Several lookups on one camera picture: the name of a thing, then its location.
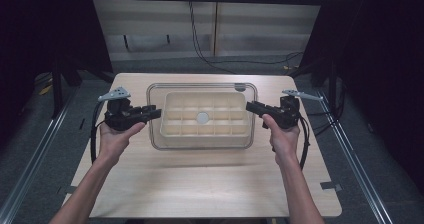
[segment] black device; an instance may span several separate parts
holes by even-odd
[[[131,101],[127,98],[130,96],[131,95],[127,92],[127,90],[123,87],[118,87],[117,89],[99,97],[99,102],[94,109],[91,125],[91,162],[96,160],[96,133],[97,127],[100,125],[98,124],[96,126],[97,112],[104,101],[108,101],[108,103],[107,111],[104,114],[105,119],[102,122],[105,122],[110,128],[116,131],[126,131],[136,123],[144,122],[147,124],[148,121],[161,117],[162,110],[156,109],[156,105],[143,107],[131,106]]]
[[[300,159],[300,168],[303,169],[305,165],[306,156],[309,147],[309,125],[306,120],[300,114],[300,102],[299,99],[294,96],[283,96],[280,97],[280,106],[269,106],[258,101],[247,102],[246,110],[257,114],[262,117],[263,114],[268,114],[274,118],[275,122],[281,129],[290,129],[297,126],[299,120],[302,124],[303,133],[305,135],[305,143],[303,145],[302,157]],[[268,129],[268,126],[263,123],[262,127]]]

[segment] table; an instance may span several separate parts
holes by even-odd
[[[131,93],[131,104],[147,104],[152,83],[250,82],[258,101],[279,106],[283,89],[296,89],[284,76],[209,74],[118,74],[111,90],[119,86]],[[106,111],[105,105],[100,118]],[[307,119],[303,105],[301,113]],[[250,218],[288,216],[282,177],[269,144],[270,131],[255,115],[254,142],[248,149],[159,151],[149,140],[146,127],[132,137],[119,163],[110,172],[91,217],[102,218]],[[338,216],[341,206],[334,189],[320,183],[330,177],[311,133],[304,175],[323,216]],[[300,134],[298,155],[303,148]],[[72,185],[91,166],[87,145]]]

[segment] forearm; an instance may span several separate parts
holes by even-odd
[[[50,223],[85,223],[112,166],[97,159]]]
[[[287,157],[280,165],[290,213],[290,223],[324,223],[312,199],[297,158]]]

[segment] silver bracket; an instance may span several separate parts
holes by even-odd
[[[123,99],[130,97],[131,94],[125,90],[123,87],[118,87],[115,90],[104,94],[103,96],[100,96],[99,99],[97,99],[99,102],[103,101],[110,101],[110,100],[116,100],[116,99]]]
[[[298,92],[298,91],[295,91],[295,90],[283,90],[282,93],[285,93],[285,94],[290,95],[290,96],[298,96],[298,97],[304,98],[304,99],[310,99],[310,100],[315,100],[315,101],[323,101],[322,97],[312,96],[312,95],[306,94],[304,92]]]

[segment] person's left arm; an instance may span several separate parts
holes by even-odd
[[[110,170],[129,144],[129,139],[145,126],[137,123],[125,132],[116,132],[106,124],[100,126],[100,152],[77,189],[50,223],[85,223]]]

